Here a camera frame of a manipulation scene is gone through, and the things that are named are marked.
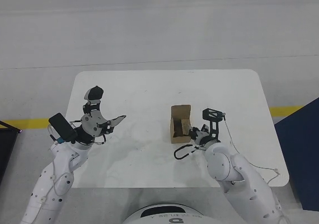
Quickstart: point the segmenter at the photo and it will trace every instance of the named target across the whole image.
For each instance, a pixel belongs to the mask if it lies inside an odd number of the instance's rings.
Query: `table top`
[[[173,188],[219,187],[207,172],[202,152],[175,160],[182,144],[171,144],[171,106],[190,104],[191,125],[209,124],[203,109],[226,113],[233,141],[251,163],[277,168],[281,175],[270,186],[284,186],[288,170],[256,72],[233,70],[90,71],[77,75],[66,119],[83,115],[86,91],[104,89],[101,112],[106,119],[127,117],[95,145],[88,161],[74,172],[74,188]],[[235,154],[223,122],[219,139]],[[266,180],[276,175],[256,169]]]

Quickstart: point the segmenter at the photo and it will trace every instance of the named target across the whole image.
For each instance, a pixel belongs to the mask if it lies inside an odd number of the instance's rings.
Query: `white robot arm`
[[[85,94],[87,104],[83,106],[81,125],[73,128],[61,114],[49,119],[60,135],[54,140],[50,150],[55,159],[42,170],[23,216],[21,224],[52,224],[59,214],[67,193],[74,182],[73,171],[83,165],[93,144],[104,144],[105,134],[113,132],[126,116],[106,120],[100,112],[100,99],[104,91],[98,86]],[[95,137],[103,136],[104,141],[95,142]]]
[[[197,149],[205,151],[209,175],[223,188],[236,212],[249,224],[277,224],[284,220],[282,207],[265,180],[242,155],[230,154],[219,141],[218,123],[225,119],[225,113],[205,109],[203,119],[210,121],[210,128],[191,128],[190,136]]]

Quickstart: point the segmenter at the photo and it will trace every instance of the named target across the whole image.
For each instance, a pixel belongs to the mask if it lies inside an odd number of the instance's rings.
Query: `gray floor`
[[[249,68],[269,106],[319,96],[319,0],[0,0],[0,119],[65,113],[76,74]],[[0,223],[18,223],[51,161],[45,129],[25,130],[0,189]],[[319,223],[290,185],[274,189],[293,223]],[[243,223],[218,189],[72,189],[58,223],[120,223],[177,202]]]

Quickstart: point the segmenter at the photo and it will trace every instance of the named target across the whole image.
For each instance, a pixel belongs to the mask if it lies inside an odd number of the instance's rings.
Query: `cardboard box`
[[[187,143],[191,127],[191,105],[174,105],[171,107],[171,143]]]

